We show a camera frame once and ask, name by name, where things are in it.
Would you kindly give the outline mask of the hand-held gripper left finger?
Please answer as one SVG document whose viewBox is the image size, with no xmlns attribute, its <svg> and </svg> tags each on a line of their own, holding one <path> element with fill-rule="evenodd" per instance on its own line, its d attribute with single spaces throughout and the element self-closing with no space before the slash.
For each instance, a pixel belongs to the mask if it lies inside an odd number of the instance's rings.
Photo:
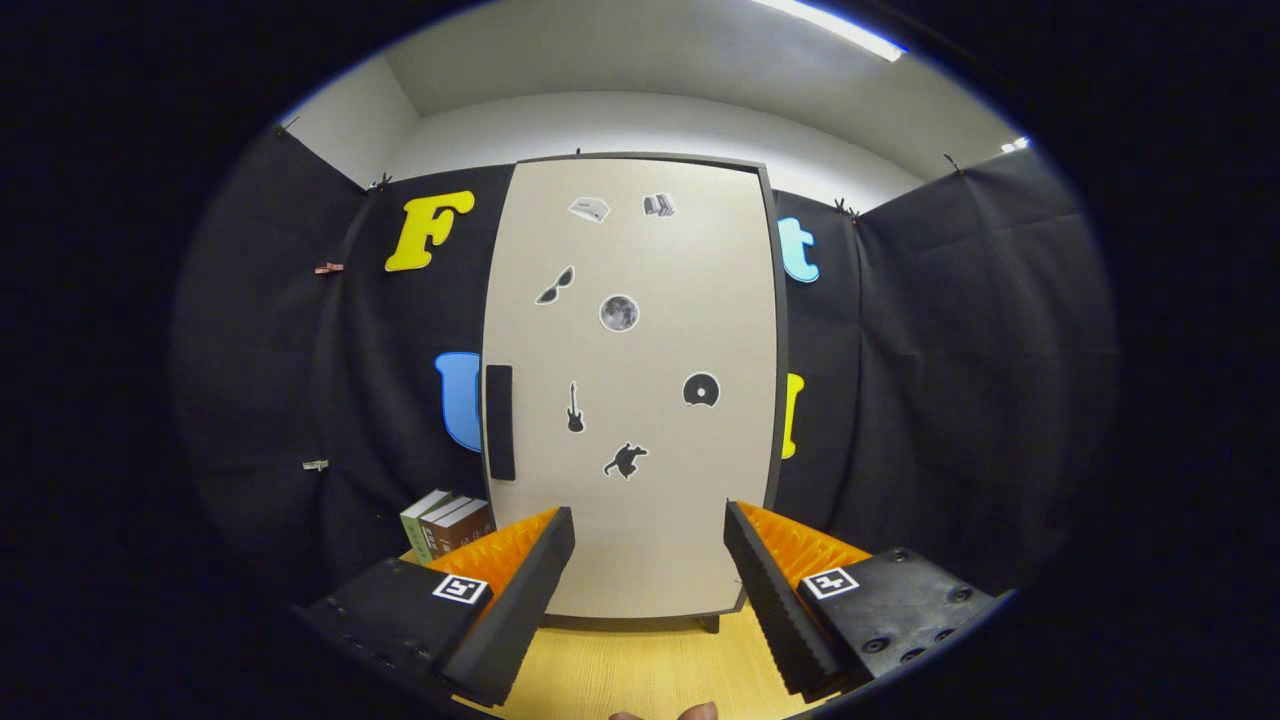
<svg viewBox="0 0 1280 720">
<path fill-rule="evenodd" d="M 429 702 L 503 705 L 575 548 L 557 506 L 430 562 L 388 557 L 305 606 L 347 657 Z"/>
</svg>

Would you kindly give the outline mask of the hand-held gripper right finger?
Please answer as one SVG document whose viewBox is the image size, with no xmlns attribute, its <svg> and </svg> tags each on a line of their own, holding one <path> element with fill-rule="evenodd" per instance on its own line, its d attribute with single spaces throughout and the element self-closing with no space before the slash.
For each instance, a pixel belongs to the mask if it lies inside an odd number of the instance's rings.
<svg viewBox="0 0 1280 720">
<path fill-rule="evenodd" d="M 1012 597 L 914 550 L 868 553 L 740 501 L 724 506 L 723 539 L 786 691 L 805 701 L 883 684 Z"/>
</svg>

